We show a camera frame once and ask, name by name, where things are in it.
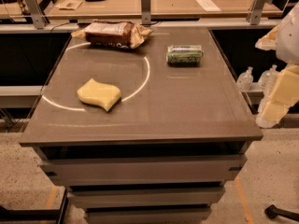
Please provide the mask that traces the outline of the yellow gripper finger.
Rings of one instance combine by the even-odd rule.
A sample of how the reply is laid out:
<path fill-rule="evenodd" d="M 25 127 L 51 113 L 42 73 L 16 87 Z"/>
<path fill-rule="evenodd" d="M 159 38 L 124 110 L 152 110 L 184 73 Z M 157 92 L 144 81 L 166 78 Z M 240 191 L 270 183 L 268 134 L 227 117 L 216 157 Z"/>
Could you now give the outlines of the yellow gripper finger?
<path fill-rule="evenodd" d="M 255 44 L 257 49 L 262 50 L 275 50 L 277 48 L 277 34 L 279 26 L 274 27 L 270 32 L 264 35 L 262 38 L 259 38 Z"/>
<path fill-rule="evenodd" d="M 261 128 L 272 128 L 299 102 L 299 65 L 288 64 L 267 81 L 260 102 L 256 123 Z"/>

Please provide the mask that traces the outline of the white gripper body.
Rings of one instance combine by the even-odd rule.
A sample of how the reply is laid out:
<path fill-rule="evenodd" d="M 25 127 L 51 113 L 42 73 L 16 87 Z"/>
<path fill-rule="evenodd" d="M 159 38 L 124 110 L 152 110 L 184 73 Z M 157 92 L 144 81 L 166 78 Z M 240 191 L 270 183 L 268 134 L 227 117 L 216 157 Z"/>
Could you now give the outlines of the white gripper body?
<path fill-rule="evenodd" d="M 281 21 L 276 42 L 276 55 L 281 61 L 299 64 L 299 3 Z"/>

